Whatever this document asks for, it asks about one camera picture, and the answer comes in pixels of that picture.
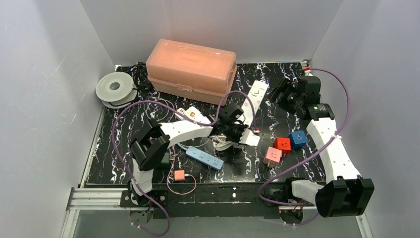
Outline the small pink usb charger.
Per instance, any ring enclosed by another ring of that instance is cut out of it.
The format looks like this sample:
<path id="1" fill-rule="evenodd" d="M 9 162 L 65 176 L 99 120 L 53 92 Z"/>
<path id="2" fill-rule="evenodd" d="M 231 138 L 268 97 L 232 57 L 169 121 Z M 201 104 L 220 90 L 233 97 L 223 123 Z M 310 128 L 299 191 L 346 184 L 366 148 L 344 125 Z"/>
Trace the small pink usb charger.
<path id="1" fill-rule="evenodd" d="M 176 170 L 174 171 L 174 181 L 185 181 L 185 171 L 184 170 Z"/>

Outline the pink translucent plastic storage box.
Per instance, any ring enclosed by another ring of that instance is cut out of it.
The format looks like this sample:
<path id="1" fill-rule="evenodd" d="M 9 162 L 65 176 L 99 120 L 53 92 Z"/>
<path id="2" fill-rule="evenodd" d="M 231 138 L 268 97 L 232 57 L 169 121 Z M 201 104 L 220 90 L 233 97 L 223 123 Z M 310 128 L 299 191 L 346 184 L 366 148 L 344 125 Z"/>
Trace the pink translucent plastic storage box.
<path id="1" fill-rule="evenodd" d="M 146 69 L 148 80 L 159 92 L 224 106 L 235 80 L 236 54 L 160 39 Z"/>

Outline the light blue power strip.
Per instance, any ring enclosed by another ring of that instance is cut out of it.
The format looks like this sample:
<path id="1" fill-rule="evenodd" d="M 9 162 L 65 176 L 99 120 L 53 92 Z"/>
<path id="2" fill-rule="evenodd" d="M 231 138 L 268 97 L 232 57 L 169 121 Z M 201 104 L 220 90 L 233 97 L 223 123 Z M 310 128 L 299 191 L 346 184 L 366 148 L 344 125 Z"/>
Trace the light blue power strip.
<path id="1" fill-rule="evenodd" d="M 195 159 L 198 162 L 201 162 L 218 171 L 222 168 L 224 163 L 224 161 L 219 159 L 218 157 L 215 157 L 195 147 L 188 147 L 185 153 L 192 159 Z"/>

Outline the red cube socket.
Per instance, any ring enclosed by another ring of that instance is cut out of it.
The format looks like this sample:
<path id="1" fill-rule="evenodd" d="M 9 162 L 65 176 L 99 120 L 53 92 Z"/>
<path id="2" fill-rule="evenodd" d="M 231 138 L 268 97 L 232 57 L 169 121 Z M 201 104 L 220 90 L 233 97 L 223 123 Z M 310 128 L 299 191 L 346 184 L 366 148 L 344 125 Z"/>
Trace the red cube socket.
<path id="1" fill-rule="evenodd" d="M 288 137 L 277 137 L 273 146 L 282 152 L 282 157 L 287 156 L 292 151 L 291 140 Z"/>

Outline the white long power strip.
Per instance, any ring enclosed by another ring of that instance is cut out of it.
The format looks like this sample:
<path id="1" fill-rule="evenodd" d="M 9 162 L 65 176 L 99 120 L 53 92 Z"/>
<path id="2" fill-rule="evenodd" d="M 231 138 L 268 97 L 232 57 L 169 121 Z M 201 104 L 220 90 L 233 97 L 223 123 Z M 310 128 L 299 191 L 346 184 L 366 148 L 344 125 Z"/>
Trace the white long power strip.
<path id="1" fill-rule="evenodd" d="M 250 105 L 247 99 L 244 100 L 241 109 L 243 114 L 239 117 L 239 120 L 242 121 L 245 125 L 250 126 L 253 123 L 253 119 L 257 114 L 258 109 L 260 108 L 261 102 L 267 92 L 269 85 L 264 81 L 256 80 L 252 87 L 250 88 L 247 96 L 252 102 Z"/>

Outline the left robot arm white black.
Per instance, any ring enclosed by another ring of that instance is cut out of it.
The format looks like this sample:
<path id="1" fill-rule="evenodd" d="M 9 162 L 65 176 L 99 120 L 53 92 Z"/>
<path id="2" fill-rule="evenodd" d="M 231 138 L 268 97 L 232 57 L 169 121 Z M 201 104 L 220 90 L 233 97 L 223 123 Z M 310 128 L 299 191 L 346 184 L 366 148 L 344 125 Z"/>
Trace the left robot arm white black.
<path id="1" fill-rule="evenodd" d="M 256 146 L 259 137 L 241 120 L 243 110 L 236 104 L 201 113 L 190 108 L 178 115 L 176 122 L 146 121 L 129 143 L 133 156 L 133 177 L 130 189 L 143 196 L 152 190 L 154 169 L 161 163 L 167 149 L 175 144 L 204 137 L 223 135 L 225 141 Z"/>

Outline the dark green cube charger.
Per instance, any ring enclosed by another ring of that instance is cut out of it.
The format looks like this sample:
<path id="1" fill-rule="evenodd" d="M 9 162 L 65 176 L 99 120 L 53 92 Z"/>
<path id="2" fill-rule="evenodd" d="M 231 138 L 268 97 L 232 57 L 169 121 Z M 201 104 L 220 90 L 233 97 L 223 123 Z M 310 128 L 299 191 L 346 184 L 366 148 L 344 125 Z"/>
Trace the dark green cube charger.
<path id="1" fill-rule="evenodd" d="M 169 151 L 165 152 L 159 167 L 164 168 L 164 169 L 167 169 L 167 168 L 171 167 L 170 152 Z"/>

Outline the pink plug adapter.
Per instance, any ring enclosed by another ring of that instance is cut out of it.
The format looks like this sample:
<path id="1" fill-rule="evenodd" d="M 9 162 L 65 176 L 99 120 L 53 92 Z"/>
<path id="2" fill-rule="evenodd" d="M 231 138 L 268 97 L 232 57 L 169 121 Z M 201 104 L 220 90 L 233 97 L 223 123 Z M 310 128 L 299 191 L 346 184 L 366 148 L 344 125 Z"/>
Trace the pink plug adapter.
<path id="1" fill-rule="evenodd" d="M 279 165 L 282 157 L 282 151 L 274 147 L 268 147 L 263 163 L 270 168 L 275 168 Z"/>

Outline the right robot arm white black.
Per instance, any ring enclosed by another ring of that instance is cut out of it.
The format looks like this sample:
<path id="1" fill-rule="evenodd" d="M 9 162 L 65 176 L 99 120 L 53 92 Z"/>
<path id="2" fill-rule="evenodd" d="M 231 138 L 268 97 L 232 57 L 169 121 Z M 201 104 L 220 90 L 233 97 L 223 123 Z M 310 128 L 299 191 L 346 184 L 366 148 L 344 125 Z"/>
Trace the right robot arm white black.
<path id="1" fill-rule="evenodd" d="M 303 178 L 288 178 L 280 202 L 303 200 L 316 206 L 322 217 L 362 215 L 374 192 L 371 179 L 362 177 L 351 162 L 339 136 L 329 104 L 321 103 L 320 79 L 300 76 L 296 83 L 280 80 L 270 100 L 308 121 L 307 133 L 317 147 L 324 166 L 326 184 Z"/>

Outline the white cube charger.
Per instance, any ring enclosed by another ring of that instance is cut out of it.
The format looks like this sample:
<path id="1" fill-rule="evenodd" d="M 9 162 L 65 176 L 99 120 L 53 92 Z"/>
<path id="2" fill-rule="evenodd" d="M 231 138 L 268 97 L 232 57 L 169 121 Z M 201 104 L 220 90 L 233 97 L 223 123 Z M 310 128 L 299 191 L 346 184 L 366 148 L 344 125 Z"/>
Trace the white cube charger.
<path id="1" fill-rule="evenodd" d="M 211 121 L 204 116 L 197 108 L 191 106 L 189 107 L 184 114 L 190 118 L 193 119 L 194 121 L 200 122 L 200 123 L 205 123 L 205 124 L 210 124 Z"/>

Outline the blue plug adapter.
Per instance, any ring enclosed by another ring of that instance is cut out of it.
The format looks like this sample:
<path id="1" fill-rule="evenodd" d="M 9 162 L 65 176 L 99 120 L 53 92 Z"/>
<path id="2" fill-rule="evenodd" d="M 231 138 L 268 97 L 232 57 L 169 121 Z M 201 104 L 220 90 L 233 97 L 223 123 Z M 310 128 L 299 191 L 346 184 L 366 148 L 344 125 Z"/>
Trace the blue plug adapter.
<path id="1" fill-rule="evenodd" d="M 308 143 L 306 133 L 301 130 L 290 132 L 288 137 L 291 142 L 292 150 L 300 149 Z"/>

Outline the white usb charging hub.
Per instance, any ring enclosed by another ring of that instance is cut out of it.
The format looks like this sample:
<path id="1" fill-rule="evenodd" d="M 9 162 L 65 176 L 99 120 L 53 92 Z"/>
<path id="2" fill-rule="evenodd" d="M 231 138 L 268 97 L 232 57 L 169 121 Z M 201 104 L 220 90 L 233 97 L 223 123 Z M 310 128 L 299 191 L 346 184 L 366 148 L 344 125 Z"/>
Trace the white usb charging hub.
<path id="1" fill-rule="evenodd" d="M 179 119 L 179 120 L 184 120 L 184 115 L 185 115 L 185 110 L 183 108 L 178 108 L 176 110 L 178 113 L 175 113 L 175 116 Z"/>

